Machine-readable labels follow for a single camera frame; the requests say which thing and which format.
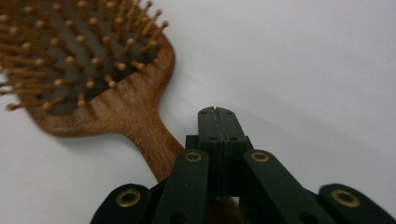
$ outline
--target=black plastic part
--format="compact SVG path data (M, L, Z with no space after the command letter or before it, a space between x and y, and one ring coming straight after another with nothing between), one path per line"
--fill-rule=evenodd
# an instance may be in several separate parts
M320 189L318 202L338 222L345 224L396 224L385 210L357 190L339 184Z
M152 220L154 224L204 224L208 199L209 157L186 150L175 162Z
M260 206L262 223L335 223L271 153L246 152L243 171L248 185L243 196Z
M118 198L124 202L124 206L120 206ZM128 205L128 202L137 200L134 205ZM149 190L140 185L127 184L111 191L105 201L96 211L91 224L130 224L130 223L147 223L144 222L145 212L150 201Z
M198 135L188 135L186 149L199 149L210 157L209 194L231 197L243 185L242 155L253 149L233 111L208 107L198 113Z

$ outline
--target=white surface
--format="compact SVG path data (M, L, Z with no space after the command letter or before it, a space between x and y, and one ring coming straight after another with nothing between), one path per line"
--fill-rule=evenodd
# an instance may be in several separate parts
M356 188L396 217L394 1L155 2L177 53L161 103L184 145L196 113L234 111L314 192ZM0 98L0 106L14 102ZM114 188L155 180L125 137L61 139L0 110L0 222L89 223Z

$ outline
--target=brush bristle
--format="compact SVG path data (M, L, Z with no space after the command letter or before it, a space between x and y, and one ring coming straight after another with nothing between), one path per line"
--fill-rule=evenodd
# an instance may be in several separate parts
M0 0L1 95L23 95L8 109L38 106L65 115L127 76L158 52L148 1Z

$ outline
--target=brass ring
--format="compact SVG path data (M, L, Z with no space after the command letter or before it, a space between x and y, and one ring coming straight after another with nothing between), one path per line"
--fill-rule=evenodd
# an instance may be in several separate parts
M252 153L250 157L254 161L260 161L260 162L265 162L265 161L269 161L270 160L270 157L267 156L267 154L265 154L263 152Z
M349 193L346 190L343 189L335 189L332 191L332 197L340 204L346 206L346 207L359 207L361 205L361 201L359 200L358 197L355 195Z
M187 161L191 161L191 162L200 161L202 159L201 154L199 154L198 152L187 153L185 157Z
M132 200L125 200L124 197L129 194L133 196ZM116 202L119 207L130 207L137 204L140 201L140 197L140 192L136 189L127 189L117 196Z

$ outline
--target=wooden hairbrush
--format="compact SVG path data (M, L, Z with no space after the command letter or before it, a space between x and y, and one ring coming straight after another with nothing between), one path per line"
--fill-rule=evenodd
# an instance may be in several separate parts
M0 83L0 94L17 94L21 102L7 109L25 107L47 133L126 135L161 181L183 150L158 113L175 53L162 34L167 21L155 25L161 11L150 18L152 3L139 5L1 0L0 64L8 81ZM235 209L228 200L214 203L209 210L237 214L227 210Z

